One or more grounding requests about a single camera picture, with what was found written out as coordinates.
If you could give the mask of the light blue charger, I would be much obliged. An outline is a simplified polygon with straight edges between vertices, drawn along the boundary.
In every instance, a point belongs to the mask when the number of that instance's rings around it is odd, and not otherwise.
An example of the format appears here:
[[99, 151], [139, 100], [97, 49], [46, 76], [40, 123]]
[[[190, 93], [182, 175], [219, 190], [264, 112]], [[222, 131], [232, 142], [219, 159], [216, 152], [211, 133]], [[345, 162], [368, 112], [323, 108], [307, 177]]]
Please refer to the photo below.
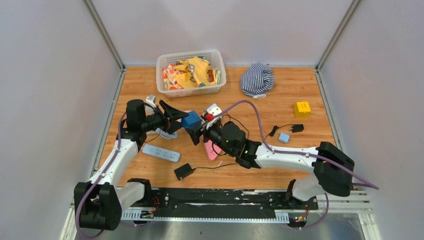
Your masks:
[[287, 144], [290, 140], [290, 135], [281, 132], [280, 135], [278, 136], [278, 141], [284, 144]]

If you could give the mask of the yellow cube socket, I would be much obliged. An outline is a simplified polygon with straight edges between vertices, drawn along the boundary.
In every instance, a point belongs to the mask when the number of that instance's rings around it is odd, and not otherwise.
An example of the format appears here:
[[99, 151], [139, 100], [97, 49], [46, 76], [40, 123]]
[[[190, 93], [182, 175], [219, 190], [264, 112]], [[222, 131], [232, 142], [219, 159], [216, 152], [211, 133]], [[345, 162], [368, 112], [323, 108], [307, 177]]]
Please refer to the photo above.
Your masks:
[[311, 112], [308, 101], [298, 101], [293, 106], [293, 113], [296, 118], [307, 118]]

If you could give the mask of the blue cube socket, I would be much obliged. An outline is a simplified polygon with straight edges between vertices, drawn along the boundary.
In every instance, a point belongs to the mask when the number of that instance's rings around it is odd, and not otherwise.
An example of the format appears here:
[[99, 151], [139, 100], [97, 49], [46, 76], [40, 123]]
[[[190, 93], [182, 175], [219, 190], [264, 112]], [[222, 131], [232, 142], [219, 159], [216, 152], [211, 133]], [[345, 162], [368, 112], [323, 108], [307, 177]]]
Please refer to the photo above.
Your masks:
[[189, 111], [188, 116], [181, 119], [181, 124], [185, 130], [197, 131], [202, 125], [202, 119], [195, 111]]

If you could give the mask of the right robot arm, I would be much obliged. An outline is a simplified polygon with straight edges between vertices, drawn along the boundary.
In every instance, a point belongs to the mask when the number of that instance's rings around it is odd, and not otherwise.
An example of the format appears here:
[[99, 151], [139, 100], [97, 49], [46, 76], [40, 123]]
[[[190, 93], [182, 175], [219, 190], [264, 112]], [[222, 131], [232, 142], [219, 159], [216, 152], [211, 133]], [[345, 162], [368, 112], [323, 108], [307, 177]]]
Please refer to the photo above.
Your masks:
[[246, 169], [284, 168], [309, 175], [291, 180], [285, 195], [286, 204], [298, 209], [307, 200], [321, 194], [348, 197], [351, 193], [355, 162], [330, 142], [318, 147], [290, 148], [253, 141], [235, 123], [223, 126], [185, 128], [194, 145], [201, 139], [211, 141], [235, 162]]

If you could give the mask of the pink triangular power strip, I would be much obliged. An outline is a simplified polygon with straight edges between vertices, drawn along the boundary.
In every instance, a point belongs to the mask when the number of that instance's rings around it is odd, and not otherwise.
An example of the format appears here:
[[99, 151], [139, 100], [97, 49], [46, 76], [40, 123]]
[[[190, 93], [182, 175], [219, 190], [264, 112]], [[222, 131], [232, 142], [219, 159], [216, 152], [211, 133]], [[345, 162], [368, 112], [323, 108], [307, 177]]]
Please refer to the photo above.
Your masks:
[[218, 146], [213, 144], [213, 142], [211, 140], [204, 142], [203, 146], [204, 146], [206, 156], [207, 156], [209, 161], [214, 161], [219, 156], [219, 154], [222, 152], [222, 150]]

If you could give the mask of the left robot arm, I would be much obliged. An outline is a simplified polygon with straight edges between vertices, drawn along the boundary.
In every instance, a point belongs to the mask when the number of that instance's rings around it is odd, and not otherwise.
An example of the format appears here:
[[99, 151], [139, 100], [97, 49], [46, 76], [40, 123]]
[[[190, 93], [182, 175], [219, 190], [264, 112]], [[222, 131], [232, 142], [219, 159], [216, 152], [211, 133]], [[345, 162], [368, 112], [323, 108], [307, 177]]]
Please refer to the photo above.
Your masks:
[[172, 134], [182, 128], [181, 121], [188, 116], [188, 112], [163, 100], [159, 105], [141, 99], [127, 102], [112, 152], [88, 181], [78, 182], [74, 187], [75, 226], [80, 235], [84, 235], [83, 228], [101, 233], [113, 231], [119, 226], [123, 212], [133, 204], [146, 207], [158, 203], [148, 179], [131, 178], [120, 189], [117, 185], [142, 149], [148, 132], [159, 129]]

